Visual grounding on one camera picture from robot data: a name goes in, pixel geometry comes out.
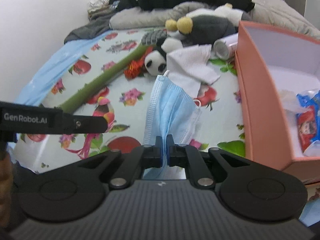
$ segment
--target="person's hand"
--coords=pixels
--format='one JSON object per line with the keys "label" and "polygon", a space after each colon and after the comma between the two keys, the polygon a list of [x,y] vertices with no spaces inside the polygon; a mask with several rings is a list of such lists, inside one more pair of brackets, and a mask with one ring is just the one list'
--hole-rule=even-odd
{"label": "person's hand", "polygon": [[9,154],[0,161],[0,226],[6,227],[10,218],[12,165]]}

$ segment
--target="blue face mask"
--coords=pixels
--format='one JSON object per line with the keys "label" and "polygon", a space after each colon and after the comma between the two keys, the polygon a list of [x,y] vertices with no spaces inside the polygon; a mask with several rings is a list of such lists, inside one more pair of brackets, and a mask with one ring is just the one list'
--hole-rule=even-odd
{"label": "blue face mask", "polygon": [[154,145],[156,136],[162,137],[163,165],[162,168],[147,169],[144,179],[168,179],[172,175],[174,177],[173,173],[177,168],[167,166],[167,135],[172,134],[176,144],[189,144],[200,113],[200,107],[196,106],[194,100],[181,87],[166,76],[157,76],[147,110],[143,144]]}

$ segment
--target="white towel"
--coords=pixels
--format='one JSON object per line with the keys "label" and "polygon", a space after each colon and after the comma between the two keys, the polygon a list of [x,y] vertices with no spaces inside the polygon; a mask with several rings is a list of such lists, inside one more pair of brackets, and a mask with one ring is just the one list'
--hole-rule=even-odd
{"label": "white towel", "polygon": [[168,78],[191,98],[196,98],[201,82],[211,85],[220,77],[207,65],[210,54],[211,45],[195,45],[168,53]]}

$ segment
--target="plush toy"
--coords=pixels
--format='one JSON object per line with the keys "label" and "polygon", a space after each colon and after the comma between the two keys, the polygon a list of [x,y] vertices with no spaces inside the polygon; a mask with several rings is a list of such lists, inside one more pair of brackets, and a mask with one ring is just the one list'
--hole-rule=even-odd
{"label": "plush toy", "polygon": [[175,38],[159,39],[153,51],[144,61],[147,71],[151,76],[163,75],[167,70],[167,53],[182,49],[182,42]]}
{"label": "plush toy", "polygon": [[233,9],[232,5],[229,3],[219,6],[215,10],[205,8],[197,9],[188,13],[186,16],[189,18],[193,18],[200,15],[211,15],[227,18],[233,24],[234,27],[239,27],[240,20],[252,21],[252,18],[249,14],[239,9]]}
{"label": "plush toy", "polygon": [[231,4],[216,8],[198,9],[188,13],[177,22],[170,19],[165,23],[171,36],[181,39],[181,34],[195,44],[214,44],[218,39],[237,32],[240,20],[251,20],[250,16],[238,9],[232,9]]}

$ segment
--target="pink box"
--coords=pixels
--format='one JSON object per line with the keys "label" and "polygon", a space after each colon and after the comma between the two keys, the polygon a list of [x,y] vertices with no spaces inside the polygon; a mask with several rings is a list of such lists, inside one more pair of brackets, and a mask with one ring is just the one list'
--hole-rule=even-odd
{"label": "pink box", "polygon": [[278,91],[320,89],[320,41],[271,25],[241,21],[236,68],[242,98],[246,157],[296,176],[320,181],[318,157],[303,155],[295,116]]}

